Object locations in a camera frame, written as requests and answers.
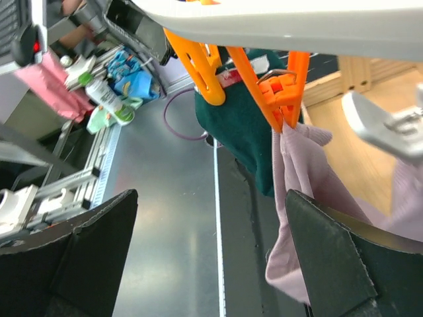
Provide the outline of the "dark green sock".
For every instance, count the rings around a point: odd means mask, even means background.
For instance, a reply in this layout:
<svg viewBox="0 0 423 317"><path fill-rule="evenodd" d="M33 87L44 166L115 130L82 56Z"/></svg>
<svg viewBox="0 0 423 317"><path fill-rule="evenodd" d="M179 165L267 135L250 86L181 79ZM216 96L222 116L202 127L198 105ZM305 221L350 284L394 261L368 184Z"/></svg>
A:
<svg viewBox="0 0 423 317"><path fill-rule="evenodd" d="M221 106L212 106L200 93L194 93L197 121L254 176L261 194L274 197L272 128L244 82L229 85L224 91Z"/></svg>

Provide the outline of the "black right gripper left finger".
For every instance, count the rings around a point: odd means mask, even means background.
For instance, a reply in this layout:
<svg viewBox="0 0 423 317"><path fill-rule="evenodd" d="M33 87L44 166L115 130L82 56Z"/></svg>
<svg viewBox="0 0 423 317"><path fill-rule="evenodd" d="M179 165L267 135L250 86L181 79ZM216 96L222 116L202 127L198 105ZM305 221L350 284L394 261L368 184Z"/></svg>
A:
<svg viewBox="0 0 423 317"><path fill-rule="evenodd" d="M2 316L111 316L137 214L136 190L1 244Z"/></svg>

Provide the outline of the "white round clip hanger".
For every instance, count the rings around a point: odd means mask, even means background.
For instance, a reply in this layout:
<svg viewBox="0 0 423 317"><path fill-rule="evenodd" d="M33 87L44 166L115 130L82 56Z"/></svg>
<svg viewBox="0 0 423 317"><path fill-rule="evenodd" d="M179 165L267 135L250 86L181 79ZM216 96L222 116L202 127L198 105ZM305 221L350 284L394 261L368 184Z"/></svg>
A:
<svg viewBox="0 0 423 317"><path fill-rule="evenodd" d="M196 42L422 61L421 1L135 1Z"/></svg>

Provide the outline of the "orange clothespin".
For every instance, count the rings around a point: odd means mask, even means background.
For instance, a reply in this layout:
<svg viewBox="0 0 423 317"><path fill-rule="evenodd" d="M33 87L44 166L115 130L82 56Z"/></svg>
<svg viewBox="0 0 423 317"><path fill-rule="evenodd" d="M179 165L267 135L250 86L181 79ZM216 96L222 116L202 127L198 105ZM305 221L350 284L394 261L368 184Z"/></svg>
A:
<svg viewBox="0 0 423 317"><path fill-rule="evenodd" d="M193 42L166 28L164 33L206 102L221 106L225 102L225 92L215 75L222 66L217 46Z"/></svg>
<svg viewBox="0 0 423 317"><path fill-rule="evenodd" d="M272 129L295 128L301 111L310 53L290 51L287 69L273 69L258 78L242 48L228 47L244 84Z"/></svg>

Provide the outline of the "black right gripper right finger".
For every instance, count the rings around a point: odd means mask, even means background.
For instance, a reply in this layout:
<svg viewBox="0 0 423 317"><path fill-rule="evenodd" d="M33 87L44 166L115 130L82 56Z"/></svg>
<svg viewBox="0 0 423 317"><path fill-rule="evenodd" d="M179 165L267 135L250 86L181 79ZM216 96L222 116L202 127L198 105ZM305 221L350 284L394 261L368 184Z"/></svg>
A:
<svg viewBox="0 0 423 317"><path fill-rule="evenodd" d="M305 244L291 220L314 316L421 316L422 243L322 207Z"/></svg>

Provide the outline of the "pink sock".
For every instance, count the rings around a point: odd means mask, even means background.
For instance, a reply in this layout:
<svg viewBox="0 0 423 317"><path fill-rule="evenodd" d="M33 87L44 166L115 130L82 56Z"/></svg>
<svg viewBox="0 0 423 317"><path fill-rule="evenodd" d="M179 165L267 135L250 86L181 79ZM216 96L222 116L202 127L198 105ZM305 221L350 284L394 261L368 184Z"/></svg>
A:
<svg viewBox="0 0 423 317"><path fill-rule="evenodd" d="M362 223L373 225L407 239L422 241L422 165L397 159L392 177L390 217L369 203L356 199L327 160L324 146L332 133L299 123L284 125L272 134L274 199L279 220L276 242L270 252L266 281L303 304L310 304L309 292L291 220L299 214L299 232L305 244L317 241L309 231L310 209L328 207Z"/></svg>

